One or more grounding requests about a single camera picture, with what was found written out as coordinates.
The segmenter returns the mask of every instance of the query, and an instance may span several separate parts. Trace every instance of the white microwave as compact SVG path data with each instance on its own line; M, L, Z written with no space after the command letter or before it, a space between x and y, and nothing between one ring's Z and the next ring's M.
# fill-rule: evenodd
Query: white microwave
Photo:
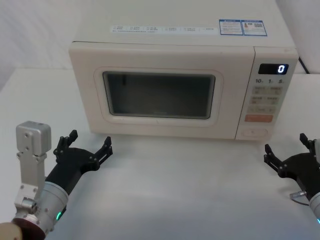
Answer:
M270 137L298 61L272 0L102 1L69 53L93 132L237 140Z

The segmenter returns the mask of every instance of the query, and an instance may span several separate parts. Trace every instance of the glass window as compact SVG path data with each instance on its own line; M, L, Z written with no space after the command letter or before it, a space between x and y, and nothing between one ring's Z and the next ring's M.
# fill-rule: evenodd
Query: glass window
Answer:
M215 77L105 71L103 80L114 116L208 119Z

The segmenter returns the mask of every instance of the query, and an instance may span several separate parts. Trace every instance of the cable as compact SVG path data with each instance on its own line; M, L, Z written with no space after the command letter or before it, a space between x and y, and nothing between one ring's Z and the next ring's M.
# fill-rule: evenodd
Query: cable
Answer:
M294 202L297 203L297 204L301 204L301 205L304 205L304 206L309 206L308 203L300 202L300 201L297 201L297 200L295 200L295 199L291 199L291 200L294 201Z
M305 63L302 61L301 57L299 57L299 62L301 63L301 65L302 65L305 73L306 73L306 74L310 74L308 68L306 67Z
M290 194L290 199L292 201L294 201L295 203L297 203L297 204L301 204L301 205L304 205L304 206L309 206L309 204L307 204L307 203L304 203L304 202L296 200L297 198L303 197L305 195L307 195L306 191L298 191L298 192L295 192L295 193L291 193Z

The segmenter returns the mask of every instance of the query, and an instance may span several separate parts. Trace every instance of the green led light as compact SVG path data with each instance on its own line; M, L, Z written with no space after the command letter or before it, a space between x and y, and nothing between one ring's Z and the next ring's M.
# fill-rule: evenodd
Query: green led light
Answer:
M56 220L58 221L58 220L60 219L60 217L61 217L61 212L59 212L59 213L57 214Z

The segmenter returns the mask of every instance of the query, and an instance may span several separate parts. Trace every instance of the tabletop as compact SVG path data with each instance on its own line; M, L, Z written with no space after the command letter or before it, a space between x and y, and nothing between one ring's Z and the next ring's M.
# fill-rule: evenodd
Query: tabletop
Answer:
M307 152L299 134L320 138L320 75L295 74L267 142L112 135L114 154L88 172L48 240L283 240L320 238L299 191L264 163ZM20 186L16 125L49 124L52 149L71 130L73 146L95 152L106 135L89 130L72 70L17 69L0 92L0 222L15 215ZM45 160L55 165L52 150Z

